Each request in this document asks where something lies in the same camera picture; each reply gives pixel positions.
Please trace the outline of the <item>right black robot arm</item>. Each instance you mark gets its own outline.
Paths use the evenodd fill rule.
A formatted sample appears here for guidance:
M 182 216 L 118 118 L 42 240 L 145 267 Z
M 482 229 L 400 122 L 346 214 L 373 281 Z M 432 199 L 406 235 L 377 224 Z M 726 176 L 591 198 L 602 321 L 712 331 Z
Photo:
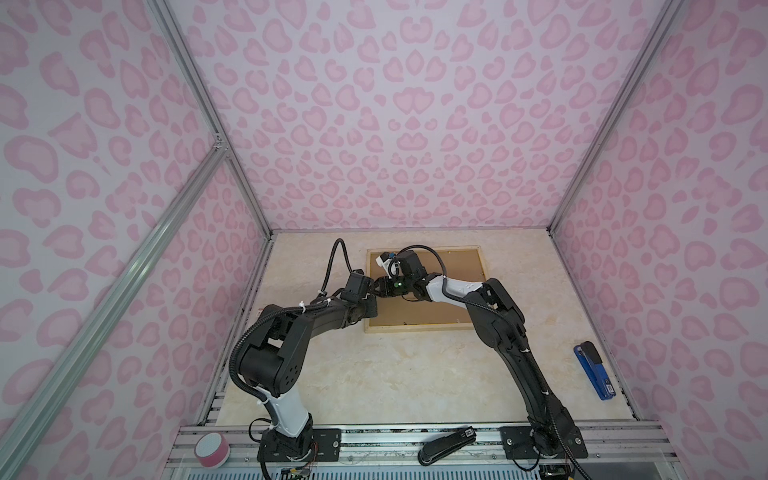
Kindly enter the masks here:
M 579 428 L 534 357 L 524 314 L 499 280 L 452 279 L 438 252 L 426 245 L 384 252 L 376 258 L 376 264 L 385 272 L 374 281 L 372 291 L 376 296 L 412 296 L 417 301 L 444 303 L 467 311 L 475 333 L 499 355 L 520 392 L 531 428 L 530 443 L 537 453 L 569 460 L 588 456 Z

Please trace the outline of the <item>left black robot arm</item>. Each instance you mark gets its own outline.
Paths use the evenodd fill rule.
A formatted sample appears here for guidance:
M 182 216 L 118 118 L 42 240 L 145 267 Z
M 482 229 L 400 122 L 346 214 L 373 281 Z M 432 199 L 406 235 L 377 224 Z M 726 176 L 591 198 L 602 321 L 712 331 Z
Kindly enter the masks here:
M 324 291 L 308 303 L 264 308 L 235 343 L 228 374 L 241 391 L 266 409 L 270 428 L 259 439 L 260 455 L 302 461 L 313 450 L 313 419 L 296 384 L 310 341 L 332 330 L 377 315 L 373 280 L 360 270 L 332 294 Z

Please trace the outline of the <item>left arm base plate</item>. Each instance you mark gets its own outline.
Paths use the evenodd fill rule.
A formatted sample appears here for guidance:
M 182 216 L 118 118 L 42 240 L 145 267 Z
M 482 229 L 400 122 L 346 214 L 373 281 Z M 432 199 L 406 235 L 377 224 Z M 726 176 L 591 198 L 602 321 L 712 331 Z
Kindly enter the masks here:
M 297 437 L 270 429 L 260 438 L 257 459 L 265 463 L 336 462 L 340 447 L 340 429 L 310 427 Z

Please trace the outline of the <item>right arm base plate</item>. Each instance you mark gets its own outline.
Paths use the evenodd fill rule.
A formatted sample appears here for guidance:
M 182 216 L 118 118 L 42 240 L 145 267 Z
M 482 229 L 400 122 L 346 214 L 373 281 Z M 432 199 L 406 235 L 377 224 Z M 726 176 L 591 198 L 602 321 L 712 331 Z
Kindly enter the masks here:
M 532 428 L 529 426 L 503 426 L 499 429 L 502 447 L 508 460 L 545 460 L 545 459 L 566 459 L 567 456 L 562 449 L 557 438 L 554 439 L 554 450 L 552 454 L 542 454 L 534 443 Z M 568 433 L 562 434 L 561 438 L 565 441 L 568 450 L 572 456 L 577 459 L 586 459 L 589 456 L 586 440 L 581 431 L 574 427 Z

